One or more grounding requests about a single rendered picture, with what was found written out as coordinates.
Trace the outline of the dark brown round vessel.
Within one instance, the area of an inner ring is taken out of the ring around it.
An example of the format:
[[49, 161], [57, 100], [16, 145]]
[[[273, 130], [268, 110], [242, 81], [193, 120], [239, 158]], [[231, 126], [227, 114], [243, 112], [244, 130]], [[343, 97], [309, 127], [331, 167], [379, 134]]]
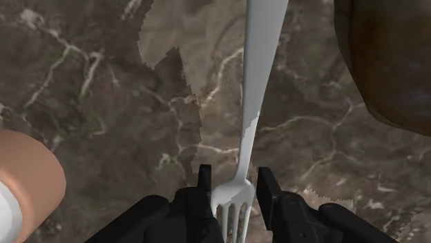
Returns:
[[370, 114], [431, 137], [431, 0], [334, 0], [334, 29]]

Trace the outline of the tan and white cylinder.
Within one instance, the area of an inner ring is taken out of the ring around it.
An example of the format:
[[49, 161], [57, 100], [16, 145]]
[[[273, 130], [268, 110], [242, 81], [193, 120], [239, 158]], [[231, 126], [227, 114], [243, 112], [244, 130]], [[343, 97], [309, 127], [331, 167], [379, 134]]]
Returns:
[[36, 139], [0, 130], [0, 243], [24, 243], [59, 206], [64, 170]]

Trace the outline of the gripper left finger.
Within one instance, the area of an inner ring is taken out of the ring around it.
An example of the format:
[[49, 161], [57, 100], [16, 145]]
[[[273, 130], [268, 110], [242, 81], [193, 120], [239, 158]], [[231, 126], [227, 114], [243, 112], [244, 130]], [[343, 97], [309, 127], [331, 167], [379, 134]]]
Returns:
[[172, 201], [148, 195], [84, 243], [224, 243], [210, 205], [211, 166], [199, 167], [198, 183]]

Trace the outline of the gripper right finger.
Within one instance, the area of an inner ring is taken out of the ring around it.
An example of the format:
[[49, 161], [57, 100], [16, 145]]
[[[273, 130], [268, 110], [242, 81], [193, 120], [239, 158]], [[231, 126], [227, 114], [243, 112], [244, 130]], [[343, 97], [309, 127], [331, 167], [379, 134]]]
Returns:
[[340, 204], [310, 207], [283, 191], [268, 167], [258, 169], [256, 196], [273, 243], [398, 243]]

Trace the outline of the white fork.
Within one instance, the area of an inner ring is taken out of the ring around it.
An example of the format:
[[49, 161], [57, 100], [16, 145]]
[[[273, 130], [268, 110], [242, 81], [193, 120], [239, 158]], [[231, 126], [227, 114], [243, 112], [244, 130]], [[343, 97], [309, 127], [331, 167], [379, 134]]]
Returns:
[[[260, 117], [265, 89], [274, 62], [276, 49], [289, 0], [247, 0], [245, 44], [242, 76], [242, 137], [238, 165], [229, 181], [216, 186], [211, 192], [211, 210], [222, 208], [221, 232], [227, 243], [236, 243], [240, 209], [246, 206], [240, 243], [245, 243], [253, 199], [254, 185], [247, 179], [253, 142]], [[233, 223], [228, 227], [229, 207], [233, 207]]]

